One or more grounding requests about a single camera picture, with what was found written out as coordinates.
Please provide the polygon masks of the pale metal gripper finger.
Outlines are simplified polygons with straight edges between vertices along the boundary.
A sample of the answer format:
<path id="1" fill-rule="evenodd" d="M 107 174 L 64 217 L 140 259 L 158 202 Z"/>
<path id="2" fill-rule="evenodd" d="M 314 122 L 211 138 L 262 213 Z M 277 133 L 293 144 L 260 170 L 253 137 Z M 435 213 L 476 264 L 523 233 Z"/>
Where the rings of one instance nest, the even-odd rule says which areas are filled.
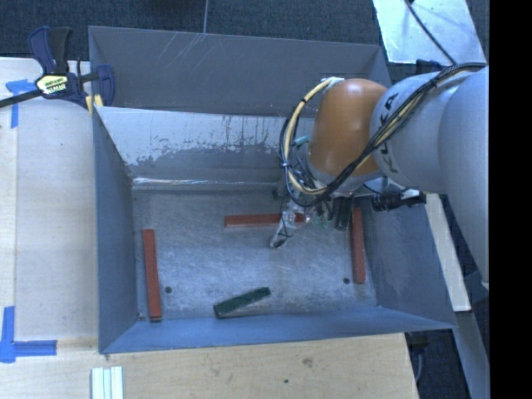
<path id="1" fill-rule="evenodd" d="M 278 226 L 269 241 L 270 248 L 279 248 L 293 237 L 293 213 L 284 211 L 278 222 Z"/>
<path id="2" fill-rule="evenodd" d="M 278 222 L 278 226 L 275 231 L 275 248 L 279 248 L 282 245 L 284 245 L 286 241 L 294 235 L 296 228 L 300 224 L 301 224 L 301 221 L 297 219 L 294 219 L 294 220 L 281 219 Z"/>

